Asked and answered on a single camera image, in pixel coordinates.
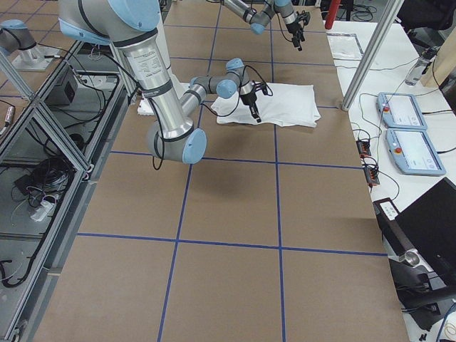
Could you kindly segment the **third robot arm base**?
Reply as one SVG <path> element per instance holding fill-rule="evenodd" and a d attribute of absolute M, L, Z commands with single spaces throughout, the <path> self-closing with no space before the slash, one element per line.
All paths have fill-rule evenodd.
<path fill-rule="evenodd" d="M 23 21 L 5 20 L 1 22 L 1 52 L 10 56 L 15 51 L 19 55 L 12 64 L 18 71 L 45 71 L 61 54 L 59 48 L 39 46 Z"/>

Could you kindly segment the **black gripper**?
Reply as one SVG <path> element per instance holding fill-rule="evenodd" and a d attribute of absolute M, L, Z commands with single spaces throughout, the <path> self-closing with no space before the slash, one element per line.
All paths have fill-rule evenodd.
<path fill-rule="evenodd" d="M 288 32 L 293 36 L 291 41 L 298 51 L 302 51 L 301 42 L 305 41 L 304 27 L 296 20 L 286 25 Z"/>
<path fill-rule="evenodd" d="M 252 89 L 248 93 L 243 93 L 240 95 L 241 101 L 245 106 L 249 106 L 251 116 L 257 123 L 261 123 L 261 118 L 259 116 L 259 111 L 256 106 L 257 95 L 256 91 Z"/>

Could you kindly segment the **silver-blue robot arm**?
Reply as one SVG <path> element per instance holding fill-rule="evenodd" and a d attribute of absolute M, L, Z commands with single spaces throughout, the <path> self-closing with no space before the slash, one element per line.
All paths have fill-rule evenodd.
<path fill-rule="evenodd" d="M 63 34 L 79 41 L 110 45 L 121 50 L 144 98 L 157 117 L 147 133 L 153 156 L 185 164 L 199 162 L 207 136 L 196 128 L 190 113 L 209 94 L 230 98 L 239 94 L 252 116 L 259 118 L 258 90 L 266 83 L 251 81 L 242 60 L 230 60 L 223 76 L 196 77 L 178 96 L 157 46 L 160 22 L 158 1 L 60 1 L 59 22 Z"/>
<path fill-rule="evenodd" d="M 256 35 L 262 34 L 275 16 L 281 17 L 291 34 L 291 38 L 286 40 L 302 51 L 301 43 L 305 41 L 304 27 L 309 24 L 311 14 L 305 10 L 295 11 L 291 1 L 265 1 L 261 11 L 257 11 L 244 1 L 226 0 L 220 1 L 220 4 L 249 24 L 251 31 Z"/>

